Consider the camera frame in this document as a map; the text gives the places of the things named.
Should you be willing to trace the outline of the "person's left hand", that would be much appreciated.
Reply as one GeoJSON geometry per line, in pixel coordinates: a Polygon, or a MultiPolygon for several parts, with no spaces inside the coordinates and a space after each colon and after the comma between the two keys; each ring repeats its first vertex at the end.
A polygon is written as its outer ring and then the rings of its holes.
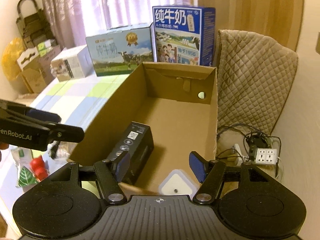
{"type": "Polygon", "coordinates": [[[2,151],[8,149],[9,144],[0,142],[0,161],[2,160],[2,151]]]}

